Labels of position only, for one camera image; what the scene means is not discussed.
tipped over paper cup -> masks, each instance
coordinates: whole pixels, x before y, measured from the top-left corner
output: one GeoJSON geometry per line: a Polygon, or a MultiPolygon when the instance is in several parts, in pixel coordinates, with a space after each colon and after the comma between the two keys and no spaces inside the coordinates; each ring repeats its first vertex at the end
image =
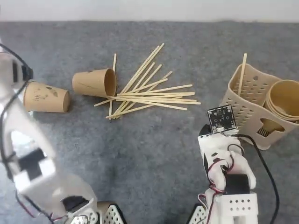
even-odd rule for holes
{"type": "Polygon", "coordinates": [[[116,76],[113,69],[76,73],[72,80],[75,93],[107,98],[116,92],[116,76]]]}
{"type": "Polygon", "coordinates": [[[70,95],[67,90],[38,82],[30,82],[24,93],[27,111],[67,112],[70,95]]]}

beige plastic basket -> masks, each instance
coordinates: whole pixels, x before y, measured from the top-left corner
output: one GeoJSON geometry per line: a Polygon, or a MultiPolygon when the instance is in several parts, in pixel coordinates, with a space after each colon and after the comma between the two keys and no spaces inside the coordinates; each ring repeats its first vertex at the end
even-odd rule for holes
{"type": "Polygon", "coordinates": [[[271,86],[281,80],[275,76],[263,73],[251,65],[245,65],[241,96],[237,95],[241,74],[240,64],[228,83],[228,90],[221,105],[231,104],[239,133],[250,135],[262,150],[268,149],[274,142],[298,127],[298,123],[286,121],[263,108],[266,95],[271,86]],[[271,120],[282,126],[282,130],[268,132],[263,128],[263,122],[271,120]]]}

brown paper cup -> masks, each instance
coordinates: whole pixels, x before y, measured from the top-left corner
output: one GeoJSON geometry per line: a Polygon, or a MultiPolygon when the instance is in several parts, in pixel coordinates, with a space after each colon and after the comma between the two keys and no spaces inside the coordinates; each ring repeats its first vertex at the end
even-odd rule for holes
{"type": "Polygon", "coordinates": [[[294,121],[298,120],[297,118],[290,118],[290,117],[287,117],[287,116],[281,114],[282,109],[277,109],[277,107],[273,106],[270,103],[269,98],[266,99],[265,104],[264,104],[264,108],[271,111],[273,114],[277,115],[279,118],[281,118],[283,120],[288,120],[288,121],[291,121],[291,122],[294,122],[294,121]]]}
{"type": "Polygon", "coordinates": [[[290,119],[299,119],[299,82],[278,81],[269,89],[267,98],[277,113],[290,119]]]}
{"type": "Polygon", "coordinates": [[[76,73],[72,80],[75,93],[88,96],[114,96],[116,76],[113,69],[102,69],[76,73]]]}
{"type": "Polygon", "coordinates": [[[38,82],[30,82],[24,93],[27,111],[67,112],[70,95],[67,90],[38,82]]]}

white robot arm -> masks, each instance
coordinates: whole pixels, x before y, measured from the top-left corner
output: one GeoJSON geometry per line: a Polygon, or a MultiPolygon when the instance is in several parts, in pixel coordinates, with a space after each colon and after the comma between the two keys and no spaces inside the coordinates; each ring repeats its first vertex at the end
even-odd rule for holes
{"type": "MultiPolygon", "coordinates": [[[[52,214],[67,217],[70,224],[101,224],[113,219],[102,214],[92,188],[80,177],[66,173],[56,162],[51,143],[17,98],[32,79],[32,70],[12,50],[2,44],[0,47],[10,53],[0,53],[0,158],[15,183],[17,200],[22,195],[51,223],[55,221],[52,214]],[[12,131],[34,140],[34,147],[27,155],[18,156],[14,152],[12,131]]],[[[117,205],[111,204],[105,212],[111,209],[118,223],[125,223],[117,205]]]]}
{"type": "Polygon", "coordinates": [[[238,133],[234,123],[232,127],[213,133],[210,126],[205,125],[199,133],[209,189],[199,194],[202,205],[195,206],[189,224],[257,224],[257,196],[252,192],[256,178],[243,157],[240,141],[231,136],[238,133]]]}

black circuit board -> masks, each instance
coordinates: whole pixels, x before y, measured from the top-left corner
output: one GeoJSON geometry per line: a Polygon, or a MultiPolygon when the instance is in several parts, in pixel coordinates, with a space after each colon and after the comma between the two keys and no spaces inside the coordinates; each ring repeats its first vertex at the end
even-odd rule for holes
{"type": "Polygon", "coordinates": [[[207,110],[212,134],[237,128],[231,105],[225,105],[207,110]]]}

